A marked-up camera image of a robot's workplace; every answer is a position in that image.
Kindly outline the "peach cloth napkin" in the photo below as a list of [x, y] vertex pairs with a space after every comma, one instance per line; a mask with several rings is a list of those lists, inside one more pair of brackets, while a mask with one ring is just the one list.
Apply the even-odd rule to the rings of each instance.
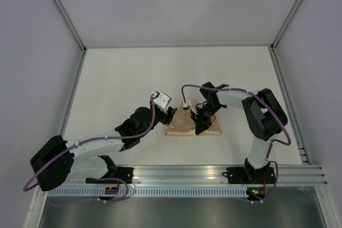
[[[172, 122], [166, 125], [166, 136], [196, 136], [195, 122], [191, 119], [191, 109], [183, 109], [181, 106], [175, 112]], [[211, 118], [212, 125], [199, 136], [220, 136], [221, 127], [214, 115]]]

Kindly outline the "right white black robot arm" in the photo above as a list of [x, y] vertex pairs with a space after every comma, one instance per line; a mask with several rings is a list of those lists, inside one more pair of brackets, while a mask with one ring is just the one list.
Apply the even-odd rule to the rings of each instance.
[[191, 107], [196, 135], [212, 126], [212, 117], [220, 109], [234, 107], [244, 111], [253, 134], [251, 151], [244, 163], [244, 177], [251, 183], [257, 182], [270, 166], [268, 159], [273, 143], [291, 144], [288, 132], [284, 131], [288, 119], [275, 95], [267, 88], [253, 93], [227, 84], [215, 87], [211, 82], [197, 88], [205, 102], [200, 107]]

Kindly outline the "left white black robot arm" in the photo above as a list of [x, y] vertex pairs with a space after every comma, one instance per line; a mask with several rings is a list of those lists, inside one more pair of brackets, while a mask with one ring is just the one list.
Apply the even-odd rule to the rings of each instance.
[[176, 111], [172, 107], [165, 112], [158, 107], [139, 107], [104, 135], [84, 140], [53, 136], [30, 160], [36, 185], [50, 191], [76, 180], [88, 184], [113, 182], [118, 171], [109, 155], [135, 147], [157, 124], [169, 125]]

